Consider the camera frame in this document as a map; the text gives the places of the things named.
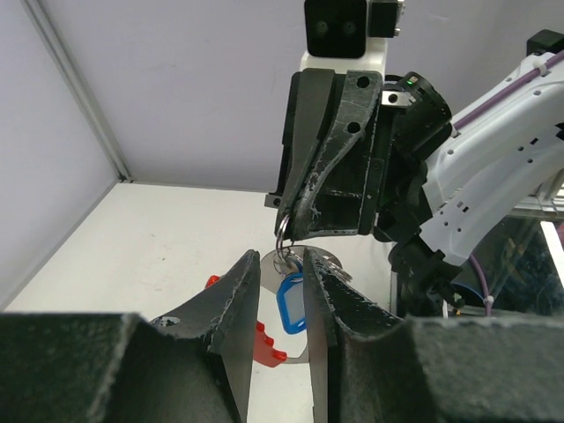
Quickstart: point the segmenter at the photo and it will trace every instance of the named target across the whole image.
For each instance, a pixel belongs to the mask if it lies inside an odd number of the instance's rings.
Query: white floor
[[[166,313],[222,274],[248,249],[274,249],[276,211],[263,194],[119,184],[100,203],[8,311]],[[306,242],[335,254],[352,286],[387,308],[390,246],[372,237]],[[299,355],[305,334],[284,333],[274,295],[261,291],[259,319],[278,349]],[[311,422],[308,365],[253,367],[249,423]]]

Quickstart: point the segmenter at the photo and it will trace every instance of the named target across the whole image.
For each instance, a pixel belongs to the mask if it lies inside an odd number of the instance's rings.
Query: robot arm
[[[564,51],[526,57],[493,90],[454,117],[456,137],[427,160],[423,189],[431,208],[438,210],[496,160],[521,147],[529,150],[543,130],[564,121],[563,104]]]
[[[278,245],[354,234],[393,241],[406,311],[434,315],[443,300],[459,307],[450,284],[459,266],[564,163],[562,41],[527,57],[453,125],[419,74],[383,76],[382,37],[397,31],[370,37],[382,2],[321,3],[306,1],[308,52],[290,90],[278,190],[266,200],[278,208]],[[403,5],[394,6],[393,25]],[[363,44],[346,34],[366,21]]]

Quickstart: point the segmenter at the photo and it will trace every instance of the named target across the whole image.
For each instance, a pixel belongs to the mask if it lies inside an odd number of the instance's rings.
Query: cable tie
[[[538,69],[538,74],[541,77],[544,77],[547,73],[548,73],[548,69],[546,68],[546,63],[545,62],[541,62],[540,60],[535,60],[532,63],[533,68],[537,68]]]

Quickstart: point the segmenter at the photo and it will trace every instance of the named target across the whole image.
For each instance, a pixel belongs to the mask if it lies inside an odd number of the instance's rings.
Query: white wall
[[[405,0],[389,73],[419,71],[456,112],[564,31],[562,0]],[[302,0],[47,0],[141,181],[272,189]]]
[[[0,0],[0,310],[115,179],[24,9]]]

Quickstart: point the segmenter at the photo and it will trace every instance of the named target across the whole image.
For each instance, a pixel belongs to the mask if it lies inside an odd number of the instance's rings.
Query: key tag
[[[306,329],[306,310],[303,305],[303,275],[292,273],[285,277],[276,293],[278,311],[286,333],[295,335]]]

